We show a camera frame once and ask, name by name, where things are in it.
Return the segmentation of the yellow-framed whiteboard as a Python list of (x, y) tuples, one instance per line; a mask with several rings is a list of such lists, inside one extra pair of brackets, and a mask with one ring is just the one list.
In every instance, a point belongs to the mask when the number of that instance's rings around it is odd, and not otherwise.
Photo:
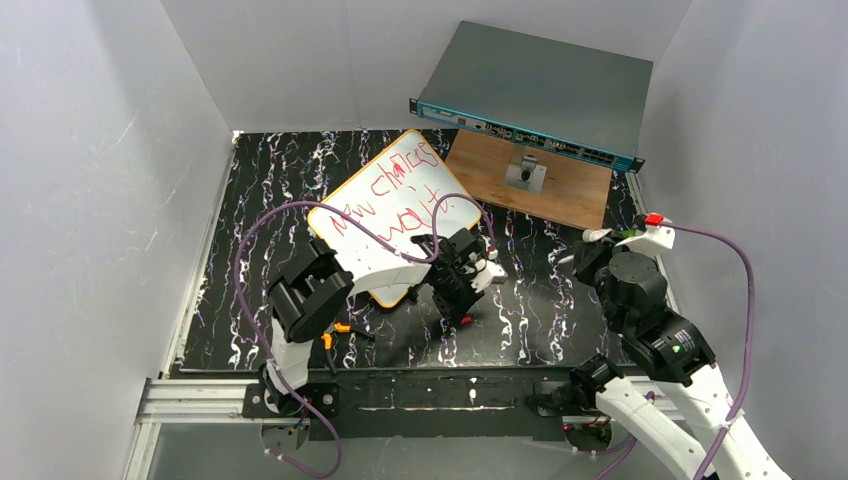
[(433, 220), (446, 238), (481, 220), (480, 209), (464, 198), (445, 200), (434, 214), (439, 199), (450, 193), (469, 195), (421, 132), (407, 130), (322, 201), (344, 216), (314, 207), (307, 222), (354, 275), (353, 292), (368, 292), (380, 306), (393, 308), (409, 287), (422, 281), (412, 275), (421, 274), (424, 265), (389, 252), (353, 223), (410, 256), (424, 258), (410, 238), (430, 234)]

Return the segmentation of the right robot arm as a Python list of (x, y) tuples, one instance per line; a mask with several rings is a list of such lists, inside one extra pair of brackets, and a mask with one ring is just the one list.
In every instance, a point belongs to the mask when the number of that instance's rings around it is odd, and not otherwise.
[(542, 417), (601, 413), (678, 479), (787, 478), (734, 409), (703, 335), (668, 305), (667, 280), (654, 256), (634, 237), (603, 232), (578, 245), (573, 274), (594, 288), (608, 328), (688, 426), (671, 420), (601, 354), (573, 368), (564, 382), (535, 384), (528, 406)]

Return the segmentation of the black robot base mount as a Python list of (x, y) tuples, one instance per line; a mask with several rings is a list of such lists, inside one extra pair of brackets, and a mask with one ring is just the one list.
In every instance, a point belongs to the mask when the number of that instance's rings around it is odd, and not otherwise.
[(606, 424), (570, 390), (563, 366), (314, 369), (297, 392), (330, 422), (324, 426), (266, 372), (247, 386), (247, 419), (300, 423), (316, 441), (401, 436), (564, 439), (566, 425)]

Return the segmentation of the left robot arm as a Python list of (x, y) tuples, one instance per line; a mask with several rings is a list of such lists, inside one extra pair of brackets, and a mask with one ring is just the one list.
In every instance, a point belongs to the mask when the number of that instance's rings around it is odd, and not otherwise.
[(423, 255), (401, 253), (390, 263), (365, 247), (342, 253), (314, 239), (267, 286), (273, 333), (260, 378), (274, 412), (300, 410), (313, 343), (333, 330), (348, 298), (396, 285), (408, 291), (427, 285), (442, 319), (458, 326), (488, 287), (507, 278), (495, 249), (466, 227), (449, 237), (414, 235), (409, 242)]

